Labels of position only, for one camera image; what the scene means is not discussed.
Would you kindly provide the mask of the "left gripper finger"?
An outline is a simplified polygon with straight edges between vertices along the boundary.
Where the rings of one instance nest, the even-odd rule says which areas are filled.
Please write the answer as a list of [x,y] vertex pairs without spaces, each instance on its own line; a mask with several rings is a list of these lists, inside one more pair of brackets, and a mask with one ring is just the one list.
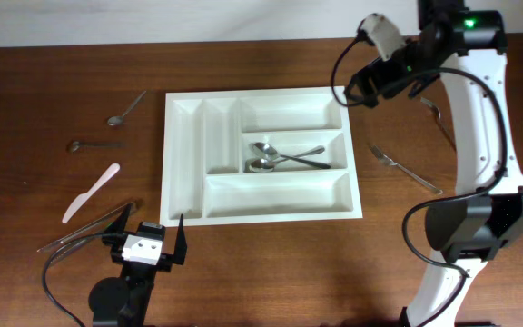
[[131,214],[132,205],[128,203],[120,215],[104,230],[102,242],[104,245],[115,245],[122,240],[124,229]]
[[184,215],[181,214],[174,244],[173,263],[176,265],[184,265],[186,254],[187,241],[184,232]]

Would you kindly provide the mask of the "steel fork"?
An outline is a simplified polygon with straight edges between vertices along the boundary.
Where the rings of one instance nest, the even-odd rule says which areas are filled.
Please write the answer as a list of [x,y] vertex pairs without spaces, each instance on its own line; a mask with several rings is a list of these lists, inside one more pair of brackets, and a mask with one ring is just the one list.
[[432,183],[430,183],[430,182],[424,180],[423,178],[419,177],[418,175],[416,175],[415,173],[413,173],[411,170],[407,169],[403,165],[393,161],[384,152],[382,152],[381,149],[378,146],[371,145],[370,146],[370,151],[372,152],[372,154],[376,157],[376,159],[381,164],[383,164],[385,166],[388,166],[388,167],[396,167],[396,168],[400,169],[406,175],[408,175],[413,180],[415,180],[418,183],[420,183],[422,186],[428,188],[429,190],[431,190],[436,195],[443,194],[443,191],[441,189],[439,189],[438,187],[436,187],[435,185],[433,185]]
[[449,131],[446,128],[445,124],[442,122],[440,109],[433,102],[431,102],[427,98],[421,97],[420,101],[423,104],[425,104],[430,109],[430,111],[434,114],[436,125],[439,127],[440,131],[443,133],[443,135],[448,140],[449,145],[451,146],[451,148],[454,151],[457,151],[457,147],[456,147],[456,144],[455,144],[453,136],[449,133]]

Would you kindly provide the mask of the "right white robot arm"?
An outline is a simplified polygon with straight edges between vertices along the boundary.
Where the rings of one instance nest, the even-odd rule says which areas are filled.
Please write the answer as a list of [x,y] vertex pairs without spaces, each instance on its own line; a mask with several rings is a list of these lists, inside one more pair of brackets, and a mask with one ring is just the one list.
[[377,106],[402,91],[445,87],[457,155],[456,193],[419,204],[431,249],[402,326],[452,326],[477,275],[523,233],[523,174],[506,100],[508,39],[495,10],[461,1],[421,1],[419,37],[410,39],[381,14],[365,17],[355,39],[378,57],[348,82],[340,103]]

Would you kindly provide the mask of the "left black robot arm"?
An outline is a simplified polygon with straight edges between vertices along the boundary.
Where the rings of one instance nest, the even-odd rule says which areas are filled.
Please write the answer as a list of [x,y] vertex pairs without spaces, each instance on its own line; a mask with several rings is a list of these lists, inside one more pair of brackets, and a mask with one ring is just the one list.
[[107,277],[90,291],[88,304],[94,326],[143,326],[157,273],[168,273],[174,265],[183,265],[187,253],[183,229],[179,224],[172,253],[164,253],[166,228],[141,222],[134,233],[125,230],[133,205],[108,225],[102,237],[110,247],[111,259],[122,266],[120,275]]

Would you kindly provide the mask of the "long steel tongs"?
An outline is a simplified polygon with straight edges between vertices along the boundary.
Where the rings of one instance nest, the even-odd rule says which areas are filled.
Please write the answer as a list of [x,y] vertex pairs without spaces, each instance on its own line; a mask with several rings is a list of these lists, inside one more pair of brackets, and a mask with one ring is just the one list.
[[37,250],[38,253],[49,253],[54,249],[58,249],[61,245],[66,245],[69,241],[72,241],[73,239],[84,235],[85,233],[98,231],[100,228],[106,228],[112,221],[114,221],[120,213],[122,213],[125,209],[129,208],[131,210],[131,214],[134,214],[138,211],[140,204],[136,201],[131,201],[125,204],[122,204],[109,213],[106,213],[105,215],[101,216],[100,218],[92,221],[91,223],[88,223],[84,225],[83,227],[67,234],[66,236],[63,236],[62,238],[59,238],[57,240],[52,241],[51,243],[39,248]]

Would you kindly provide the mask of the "pink plastic knife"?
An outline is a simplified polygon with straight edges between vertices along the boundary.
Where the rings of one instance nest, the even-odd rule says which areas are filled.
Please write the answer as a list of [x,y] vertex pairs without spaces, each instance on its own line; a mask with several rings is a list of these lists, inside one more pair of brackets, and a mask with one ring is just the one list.
[[68,223],[75,213],[106,183],[108,183],[121,169],[120,164],[112,163],[97,179],[93,186],[86,191],[85,193],[80,193],[77,195],[74,200],[70,203],[66,209],[62,223]]

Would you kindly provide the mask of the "small dark teaspoon lower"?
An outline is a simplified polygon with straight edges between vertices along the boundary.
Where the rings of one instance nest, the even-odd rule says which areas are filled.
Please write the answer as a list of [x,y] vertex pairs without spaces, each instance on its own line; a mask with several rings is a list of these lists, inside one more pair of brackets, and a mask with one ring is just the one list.
[[116,143],[99,143],[99,142],[82,142],[82,141],[72,141],[67,146],[67,151],[69,153],[75,153],[76,151],[89,147],[89,148],[121,148],[123,147],[123,143],[116,142]]

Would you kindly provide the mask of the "small steel teaspoon upper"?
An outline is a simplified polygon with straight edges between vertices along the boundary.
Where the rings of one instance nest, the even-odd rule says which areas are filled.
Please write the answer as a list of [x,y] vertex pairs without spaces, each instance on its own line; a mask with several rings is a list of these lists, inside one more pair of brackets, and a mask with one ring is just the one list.
[[145,97],[147,94],[147,91],[142,91],[134,100],[133,102],[126,108],[126,110],[121,113],[120,115],[114,115],[107,119],[106,123],[109,126],[119,126],[124,124],[125,116],[128,115]]

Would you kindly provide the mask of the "white plastic cutlery tray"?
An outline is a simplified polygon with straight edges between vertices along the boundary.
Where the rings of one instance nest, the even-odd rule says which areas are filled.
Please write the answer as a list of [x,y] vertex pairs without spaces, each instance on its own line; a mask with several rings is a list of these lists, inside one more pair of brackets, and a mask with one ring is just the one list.
[[360,219],[339,86],[165,96],[159,222]]

